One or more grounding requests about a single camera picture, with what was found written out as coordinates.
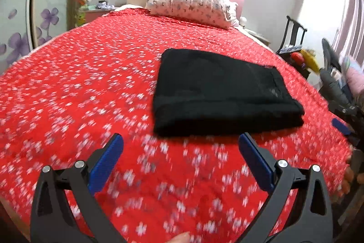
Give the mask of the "person's right hand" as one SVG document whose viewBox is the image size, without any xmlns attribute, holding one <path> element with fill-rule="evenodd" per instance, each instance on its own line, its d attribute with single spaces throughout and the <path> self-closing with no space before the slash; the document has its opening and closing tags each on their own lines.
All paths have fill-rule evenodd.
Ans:
<svg viewBox="0 0 364 243">
<path fill-rule="evenodd" d="M 337 188 L 337 191 L 335 192 L 335 195 L 339 198 L 350 193 L 351 185 L 353 185 L 354 181 L 356 181 L 360 185 L 363 185 L 363 183 L 364 183 L 363 173 L 355 174 L 354 171 L 352 170 L 352 168 L 350 167 L 351 161 L 352 161 L 352 157 L 349 157 L 346 160 L 347 167 L 344 171 L 342 182 L 339 185 L 339 187 Z"/>
</svg>

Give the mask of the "person's left hand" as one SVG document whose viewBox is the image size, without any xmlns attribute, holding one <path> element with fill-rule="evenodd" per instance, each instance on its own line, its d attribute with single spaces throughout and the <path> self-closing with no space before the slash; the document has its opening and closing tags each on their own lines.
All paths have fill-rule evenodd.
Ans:
<svg viewBox="0 0 364 243">
<path fill-rule="evenodd" d="M 176 235 L 174 238 L 170 239 L 166 243 L 189 243 L 189 242 L 190 242 L 190 233 L 185 232 Z"/>
</svg>

